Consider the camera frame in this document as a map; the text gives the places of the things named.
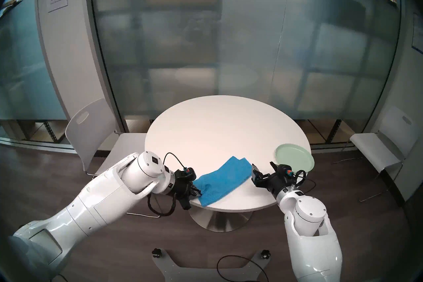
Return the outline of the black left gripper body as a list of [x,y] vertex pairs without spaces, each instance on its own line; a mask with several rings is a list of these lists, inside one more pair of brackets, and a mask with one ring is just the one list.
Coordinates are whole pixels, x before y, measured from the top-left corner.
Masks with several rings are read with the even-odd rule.
[[190,210],[190,200],[194,199],[190,198],[191,186],[194,186],[193,181],[176,179],[172,184],[171,194],[179,201],[183,210]]

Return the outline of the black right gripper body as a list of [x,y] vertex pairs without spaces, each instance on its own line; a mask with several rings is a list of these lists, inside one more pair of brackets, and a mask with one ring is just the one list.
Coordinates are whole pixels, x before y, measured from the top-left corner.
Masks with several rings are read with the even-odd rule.
[[266,189],[269,193],[272,194],[276,201],[281,201],[289,192],[289,187],[293,184],[293,176],[289,176],[286,173],[273,173],[263,175],[265,175],[264,186],[256,187]]

